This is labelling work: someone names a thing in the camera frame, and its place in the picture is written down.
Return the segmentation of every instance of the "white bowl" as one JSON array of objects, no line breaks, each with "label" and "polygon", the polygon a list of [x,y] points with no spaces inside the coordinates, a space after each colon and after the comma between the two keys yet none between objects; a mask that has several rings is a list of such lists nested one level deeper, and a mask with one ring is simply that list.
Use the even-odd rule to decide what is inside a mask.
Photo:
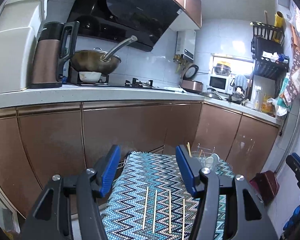
[{"label": "white bowl", "polygon": [[100,72],[82,71],[79,72],[79,77],[82,82],[95,83],[100,80]]}]

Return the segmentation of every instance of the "water heater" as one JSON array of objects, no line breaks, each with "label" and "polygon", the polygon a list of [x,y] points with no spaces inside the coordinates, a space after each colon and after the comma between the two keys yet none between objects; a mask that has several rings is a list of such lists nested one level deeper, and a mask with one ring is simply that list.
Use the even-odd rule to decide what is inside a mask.
[{"label": "water heater", "polygon": [[193,63],[195,47],[195,31],[185,30],[178,32],[176,55],[187,62]]}]

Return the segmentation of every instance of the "blue gripper pad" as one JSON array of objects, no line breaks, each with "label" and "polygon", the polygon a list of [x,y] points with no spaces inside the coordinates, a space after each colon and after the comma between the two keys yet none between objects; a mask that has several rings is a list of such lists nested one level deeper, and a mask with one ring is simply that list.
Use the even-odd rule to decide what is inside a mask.
[{"label": "blue gripper pad", "polygon": [[103,170],[101,175],[102,184],[100,188],[100,195],[104,197],[110,191],[112,187],[112,182],[115,176],[115,173],[118,168],[118,164],[121,158],[120,147],[115,145],[112,146],[108,155],[106,156],[106,162],[104,163],[106,167]]},{"label": "blue gripper pad", "polygon": [[192,197],[197,198],[196,186],[200,184],[199,170],[202,168],[200,162],[191,158],[183,145],[176,147],[176,160],[186,190]]}]

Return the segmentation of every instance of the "metal screw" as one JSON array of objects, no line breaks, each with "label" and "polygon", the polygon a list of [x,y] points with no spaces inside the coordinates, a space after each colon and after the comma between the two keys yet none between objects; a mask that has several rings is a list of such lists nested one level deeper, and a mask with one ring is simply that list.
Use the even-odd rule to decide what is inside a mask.
[{"label": "metal screw", "polygon": [[58,181],[58,180],[60,180],[60,179],[61,179],[61,177],[60,177],[59,174],[56,174],[56,175],[53,175],[53,176],[52,176],[52,180],[53,180],[53,181]]},{"label": "metal screw", "polygon": [[210,173],[210,169],[209,169],[209,168],[202,168],[202,169],[201,169],[201,172],[202,172],[203,174],[209,174],[209,173]]},{"label": "metal screw", "polygon": [[87,169],[87,173],[88,174],[93,174],[93,173],[95,173],[96,171],[94,170],[94,168],[88,168]]},{"label": "metal screw", "polygon": [[238,180],[238,181],[243,181],[244,180],[244,176],[238,174],[235,176],[235,179]]}]

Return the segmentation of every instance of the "chopstick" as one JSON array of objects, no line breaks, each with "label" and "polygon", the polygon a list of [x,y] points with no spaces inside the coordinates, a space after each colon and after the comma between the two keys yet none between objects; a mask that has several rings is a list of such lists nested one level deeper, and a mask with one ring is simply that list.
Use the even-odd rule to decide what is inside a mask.
[{"label": "chopstick", "polygon": [[147,212],[148,192],[149,192],[149,187],[147,186],[146,202],[145,202],[145,211],[143,212],[142,230],[145,229],[145,223],[146,223],[146,212]]},{"label": "chopstick", "polygon": [[171,189],[169,189],[169,234],[171,234]]},{"label": "chopstick", "polygon": [[187,143],[187,148],[188,148],[189,156],[192,157],[191,150],[190,150],[190,143],[189,142]]},{"label": "chopstick", "polygon": [[185,199],[183,198],[182,240],[185,239]]},{"label": "chopstick", "polygon": [[154,234],[154,228],[155,228],[155,212],[157,208],[157,190],[155,190],[155,196],[154,196],[154,211],[153,211],[153,224],[152,224],[152,233]]}]

